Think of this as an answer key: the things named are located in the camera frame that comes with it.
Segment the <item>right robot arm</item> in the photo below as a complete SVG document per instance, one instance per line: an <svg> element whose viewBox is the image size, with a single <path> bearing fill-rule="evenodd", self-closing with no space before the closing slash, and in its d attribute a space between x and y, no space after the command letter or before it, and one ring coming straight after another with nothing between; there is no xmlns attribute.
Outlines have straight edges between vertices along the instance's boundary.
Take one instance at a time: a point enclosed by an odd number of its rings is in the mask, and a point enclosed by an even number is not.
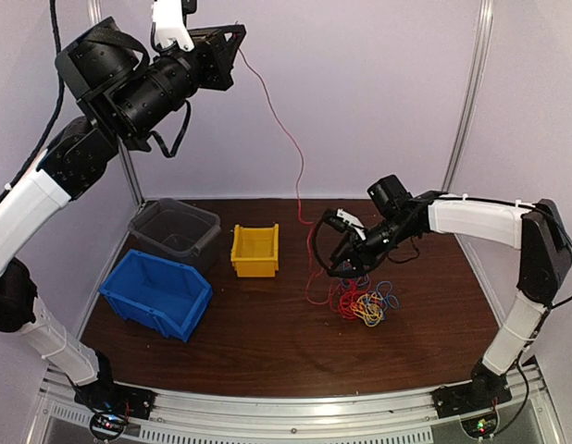
<svg viewBox="0 0 572 444"><path fill-rule="evenodd" d="M394 175L373 183L367 194L379 222L368 226L343 208L327 210L321 218L342 235L321 264L334 278L365 276L389 260L402 243L429 234L487 243L508 253L512 300L464 391L470 407L485 407L499 394L520 353L561 306L556 298L572 268L572 240L556 203L507 202L445 191L414 195Z"/></svg>

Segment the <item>clear grey plastic tub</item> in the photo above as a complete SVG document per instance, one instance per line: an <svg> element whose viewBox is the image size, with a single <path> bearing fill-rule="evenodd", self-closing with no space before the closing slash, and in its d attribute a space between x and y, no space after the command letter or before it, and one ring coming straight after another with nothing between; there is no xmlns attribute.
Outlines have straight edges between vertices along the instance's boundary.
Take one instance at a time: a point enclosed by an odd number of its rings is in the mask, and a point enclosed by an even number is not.
<svg viewBox="0 0 572 444"><path fill-rule="evenodd" d="M219 257L220 217L174 199L147 205L129 223L144 253L191 265L205 274Z"/></svg>

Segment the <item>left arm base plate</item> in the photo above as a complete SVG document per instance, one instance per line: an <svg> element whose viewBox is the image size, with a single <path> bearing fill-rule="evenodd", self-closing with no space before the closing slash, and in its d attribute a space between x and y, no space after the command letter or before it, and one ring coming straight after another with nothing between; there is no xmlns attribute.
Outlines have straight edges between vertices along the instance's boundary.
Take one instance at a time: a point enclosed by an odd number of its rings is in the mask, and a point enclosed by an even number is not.
<svg viewBox="0 0 572 444"><path fill-rule="evenodd" d="M135 388L124 384L102 384L95 381L89 385L71 385L74 401L91 411L113 413L122 419L148 420L155 403L155 393L150 389Z"/></svg>

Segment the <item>left corner aluminium post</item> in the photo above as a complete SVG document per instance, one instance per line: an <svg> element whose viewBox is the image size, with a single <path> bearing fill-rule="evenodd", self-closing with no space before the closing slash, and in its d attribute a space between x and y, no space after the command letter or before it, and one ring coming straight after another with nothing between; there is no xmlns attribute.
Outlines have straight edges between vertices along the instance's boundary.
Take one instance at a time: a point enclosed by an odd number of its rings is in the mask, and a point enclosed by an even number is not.
<svg viewBox="0 0 572 444"><path fill-rule="evenodd" d="M91 26L97 25L103 19L101 12L101 2L99 0L87 0L86 6ZM143 204L143 193L131 160L131 156L121 141L118 141L118 148L120 163L122 165L125 178L130 187L131 198L137 207L141 207Z"/></svg>

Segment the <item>yellow plastic bin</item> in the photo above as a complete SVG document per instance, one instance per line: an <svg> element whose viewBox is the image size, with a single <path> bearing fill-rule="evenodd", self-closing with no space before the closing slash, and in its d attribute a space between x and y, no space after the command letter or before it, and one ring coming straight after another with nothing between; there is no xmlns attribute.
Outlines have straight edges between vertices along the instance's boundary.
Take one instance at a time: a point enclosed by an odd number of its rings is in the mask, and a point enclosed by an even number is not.
<svg viewBox="0 0 572 444"><path fill-rule="evenodd" d="M268 228L236 225L230 260L238 278L274 278L279 271L279 225Z"/></svg>

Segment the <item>blue plastic bin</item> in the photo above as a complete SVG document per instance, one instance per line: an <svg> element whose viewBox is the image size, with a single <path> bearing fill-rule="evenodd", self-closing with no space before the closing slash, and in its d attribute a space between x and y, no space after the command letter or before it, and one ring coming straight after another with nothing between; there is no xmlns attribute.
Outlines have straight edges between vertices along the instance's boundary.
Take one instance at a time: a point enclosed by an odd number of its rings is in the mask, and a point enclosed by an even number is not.
<svg viewBox="0 0 572 444"><path fill-rule="evenodd" d="M130 250L102 283L116 315L165 338L189 340L213 291L192 266Z"/></svg>

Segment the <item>right corner aluminium post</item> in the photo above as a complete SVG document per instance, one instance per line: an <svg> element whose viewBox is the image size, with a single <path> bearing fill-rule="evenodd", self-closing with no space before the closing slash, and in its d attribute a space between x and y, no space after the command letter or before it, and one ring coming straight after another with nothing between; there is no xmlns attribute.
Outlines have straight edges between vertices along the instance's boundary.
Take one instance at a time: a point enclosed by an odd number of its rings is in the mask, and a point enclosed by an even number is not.
<svg viewBox="0 0 572 444"><path fill-rule="evenodd" d="M449 191L454 183L460 167L461 158L466 148L473 117L475 116L479 91L490 51L494 21L494 4L495 2L493 0L482 0L479 2L475 40L467 77L466 91L454 136L453 147L441 185L443 191Z"/></svg>

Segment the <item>corner aluminium post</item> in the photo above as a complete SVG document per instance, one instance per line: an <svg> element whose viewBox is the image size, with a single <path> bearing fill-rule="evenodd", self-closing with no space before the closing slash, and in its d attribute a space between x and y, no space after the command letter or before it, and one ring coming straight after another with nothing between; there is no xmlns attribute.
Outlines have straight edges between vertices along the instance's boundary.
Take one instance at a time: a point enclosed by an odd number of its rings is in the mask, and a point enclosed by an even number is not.
<svg viewBox="0 0 572 444"><path fill-rule="evenodd" d="M479 91L490 51L494 21L494 4L495 2L493 0L482 0L479 2L475 40L467 77L466 91L454 136L453 147L441 185L443 191L449 191L454 183L460 167L461 158L466 148L473 117L475 116Z"/></svg>
<svg viewBox="0 0 572 444"><path fill-rule="evenodd" d="M101 12L101 2L99 0L87 0L86 6L91 26L97 25L103 19ZM137 207L141 207L143 204L143 193L131 160L131 156L121 141L118 141L118 148L120 163L122 165L125 178L130 187L131 198Z"/></svg>

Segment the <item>front aluminium rail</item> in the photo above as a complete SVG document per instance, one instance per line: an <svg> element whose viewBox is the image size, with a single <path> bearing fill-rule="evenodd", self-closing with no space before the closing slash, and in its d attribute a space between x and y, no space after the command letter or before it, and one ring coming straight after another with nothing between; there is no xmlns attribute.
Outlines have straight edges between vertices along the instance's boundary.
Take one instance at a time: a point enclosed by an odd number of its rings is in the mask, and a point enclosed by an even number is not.
<svg viewBox="0 0 572 444"><path fill-rule="evenodd" d="M488 410L442 418L436 387L318 398L224 397L147 388L148 419L131 418L111 443L566 443L539 367L523 365L526 407L500 436L471 438L463 424ZM99 443L91 411L74 402L63 374L48 367L24 443Z"/></svg>

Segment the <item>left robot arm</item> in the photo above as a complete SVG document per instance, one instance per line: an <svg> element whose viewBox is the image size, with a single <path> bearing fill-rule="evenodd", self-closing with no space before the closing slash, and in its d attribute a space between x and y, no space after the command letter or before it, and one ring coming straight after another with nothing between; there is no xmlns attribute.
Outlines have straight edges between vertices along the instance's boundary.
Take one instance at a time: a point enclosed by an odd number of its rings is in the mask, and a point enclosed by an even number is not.
<svg viewBox="0 0 572 444"><path fill-rule="evenodd" d="M59 367L104 411L123 401L105 358L52 317L19 250L59 210L80 198L106 171L120 146L148 151L167 115L201 89L225 91L245 37L242 24L190 30L188 42L160 39L149 56L106 18L56 56L56 70L81 109L25 169L0 202L0 332L18 333Z"/></svg>

